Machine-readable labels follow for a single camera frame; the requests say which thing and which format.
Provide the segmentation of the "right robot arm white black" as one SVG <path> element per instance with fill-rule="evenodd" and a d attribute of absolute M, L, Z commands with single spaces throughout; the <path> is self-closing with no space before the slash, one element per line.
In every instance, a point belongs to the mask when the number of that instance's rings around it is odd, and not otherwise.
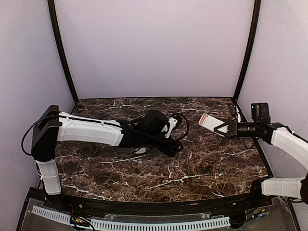
<path fill-rule="evenodd" d="M 308 141 L 281 123 L 272 123 L 268 103 L 251 104 L 252 122 L 239 122 L 237 118 L 223 122 L 208 116 L 204 127 L 230 139 L 255 137 L 283 150 L 308 167 Z M 308 178 L 268 178 L 252 187 L 260 196 L 283 196 L 308 202 Z"/>

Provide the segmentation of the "white remote control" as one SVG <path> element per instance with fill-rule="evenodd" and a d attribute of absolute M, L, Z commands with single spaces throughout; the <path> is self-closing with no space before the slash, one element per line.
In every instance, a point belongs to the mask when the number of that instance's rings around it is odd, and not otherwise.
<path fill-rule="evenodd" d="M 199 119 L 199 122 L 198 124 L 210 131 L 213 132 L 213 127 L 214 127 L 214 123 L 215 122 L 218 122 L 218 121 L 221 121 L 219 119 L 216 119 L 210 115 L 207 115 L 207 114 L 203 114 L 200 119 Z"/>

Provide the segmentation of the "white battery cover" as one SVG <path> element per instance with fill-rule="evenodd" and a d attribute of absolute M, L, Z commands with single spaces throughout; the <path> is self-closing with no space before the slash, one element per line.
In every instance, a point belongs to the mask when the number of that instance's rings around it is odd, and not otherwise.
<path fill-rule="evenodd" d="M 144 154 L 146 153 L 146 148 L 138 148 L 133 153 L 134 154 Z"/>

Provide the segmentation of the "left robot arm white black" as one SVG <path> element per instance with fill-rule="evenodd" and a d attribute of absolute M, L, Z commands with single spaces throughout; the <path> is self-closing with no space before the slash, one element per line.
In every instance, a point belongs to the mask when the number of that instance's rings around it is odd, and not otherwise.
<path fill-rule="evenodd" d="M 98 120 L 61 112 L 57 105 L 51 105 L 41 118 L 25 132 L 32 132 L 31 151 L 21 149 L 35 160 L 40 178 L 47 195 L 60 195 L 62 186 L 55 161 L 58 142 L 81 141 L 100 143 L 113 147 L 132 148 L 137 154 L 150 149 L 173 157 L 181 150 L 181 140 L 186 136 L 172 138 L 176 130 L 187 118 L 180 113 L 166 116 L 158 110 L 149 110 L 145 116 L 133 120 Z"/>

